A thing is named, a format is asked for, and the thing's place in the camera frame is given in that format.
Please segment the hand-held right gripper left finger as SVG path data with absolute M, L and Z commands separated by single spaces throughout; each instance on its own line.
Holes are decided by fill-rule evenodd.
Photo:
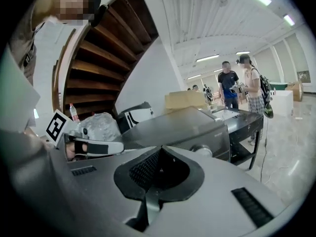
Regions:
M 17 209 L 41 236 L 162 237 L 140 232 L 114 217 L 108 187 L 89 191 L 72 174 L 65 156 L 39 138 L 0 130 L 0 160 Z

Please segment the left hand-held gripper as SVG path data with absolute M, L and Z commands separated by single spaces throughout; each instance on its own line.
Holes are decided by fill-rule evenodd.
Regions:
M 80 123 L 77 123 L 56 110 L 50 119 L 45 135 L 49 142 L 58 149 L 66 149 L 76 138 L 83 138 Z M 89 156 L 109 156 L 122 153 L 124 144 L 121 142 L 88 141 Z

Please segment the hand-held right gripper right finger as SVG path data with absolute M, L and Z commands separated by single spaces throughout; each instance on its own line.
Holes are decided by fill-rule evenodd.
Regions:
M 165 203 L 146 235 L 239 237 L 255 231 L 255 224 L 232 193 L 238 188 L 246 188 L 273 217 L 285 210 L 277 194 L 241 168 L 176 147 L 172 150 L 197 162 L 204 170 L 204 182 L 188 200 Z

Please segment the dark washing machine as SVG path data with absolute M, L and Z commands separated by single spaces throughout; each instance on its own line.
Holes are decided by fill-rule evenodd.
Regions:
M 166 145 L 191 151 L 207 146 L 214 158 L 231 160 L 227 125 L 213 114 L 194 107 L 143 121 L 116 141 L 129 150 Z

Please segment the person's left hand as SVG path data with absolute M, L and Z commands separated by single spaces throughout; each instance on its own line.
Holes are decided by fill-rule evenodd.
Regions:
M 66 144 L 66 156 L 68 161 L 72 161 L 75 156 L 75 143 L 74 142 L 69 142 Z

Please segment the plastic-wrapped black appliance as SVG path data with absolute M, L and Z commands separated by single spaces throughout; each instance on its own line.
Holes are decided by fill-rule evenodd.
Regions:
M 78 124 L 83 138 L 111 142 L 121 136 L 117 121 L 111 114 L 104 112 L 90 116 Z

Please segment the red label water bottle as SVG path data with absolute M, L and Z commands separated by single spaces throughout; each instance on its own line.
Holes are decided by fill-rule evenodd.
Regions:
M 72 117 L 72 120 L 76 123 L 79 123 L 80 122 L 80 119 L 78 117 L 78 114 L 77 114 L 77 110 L 76 108 L 74 107 L 74 105 L 71 103 L 70 104 L 70 114 L 71 114 L 71 117 Z

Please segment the white and black device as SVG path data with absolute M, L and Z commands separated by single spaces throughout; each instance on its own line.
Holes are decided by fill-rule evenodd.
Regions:
M 139 105 L 122 111 L 117 117 L 117 123 L 121 133 L 131 129 L 138 123 L 153 119 L 155 117 L 151 105 L 145 101 Z

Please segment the black table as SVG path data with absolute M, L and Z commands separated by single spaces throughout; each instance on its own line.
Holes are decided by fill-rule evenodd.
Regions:
M 217 159 L 228 161 L 236 166 L 250 160 L 248 169 L 251 170 L 259 148 L 264 117 L 257 113 L 239 109 L 227 109 L 225 107 L 220 107 L 212 114 L 226 124 L 229 134 L 228 149 L 222 153 L 215 152 L 213 156 Z M 253 151 L 250 151 L 241 144 L 242 141 L 251 135 L 255 136 Z

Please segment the wooden stairs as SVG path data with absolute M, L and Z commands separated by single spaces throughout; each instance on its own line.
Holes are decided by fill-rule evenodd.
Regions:
M 158 37 L 145 0 L 111 0 L 96 25 L 72 30 L 52 72 L 52 108 L 80 119 L 107 112 Z

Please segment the brown cardboard box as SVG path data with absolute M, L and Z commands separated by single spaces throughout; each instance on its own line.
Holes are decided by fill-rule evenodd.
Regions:
M 165 95 L 164 114 L 185 109 L 187 107 L 195 107 L 202 110 L 210 110 L 203 93 L 194 90 L 171 92 Z

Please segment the white foam block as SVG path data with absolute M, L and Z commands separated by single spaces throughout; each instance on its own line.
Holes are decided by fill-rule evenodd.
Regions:
M 291 116 L 293 114 L 293 92 L 291 90 L 272 90 L 270 92 L 274 115 Z

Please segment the black and green backpack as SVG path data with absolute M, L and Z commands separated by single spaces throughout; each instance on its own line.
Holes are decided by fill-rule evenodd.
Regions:
M 268 119 L 272 119 L 274 117 L 274 113 L 270 105 L 270 101 L 271 101 L 270 84 L 268 82 L 268 79 L 265 76 L 261 74 L 259 75 L 260 75 L 260 86 L 261 86 L 261 91 L 262 91 L 262 96 L 263 96 L 263 101 L 264 101 L 264 115 Z

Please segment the large cardboard box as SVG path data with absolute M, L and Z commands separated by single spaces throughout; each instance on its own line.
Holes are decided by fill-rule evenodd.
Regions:
M 303 86 L 301 81 L 288 83 L 286 90 L 292 91 L 293 101 L 301 102 L 303 98 Z

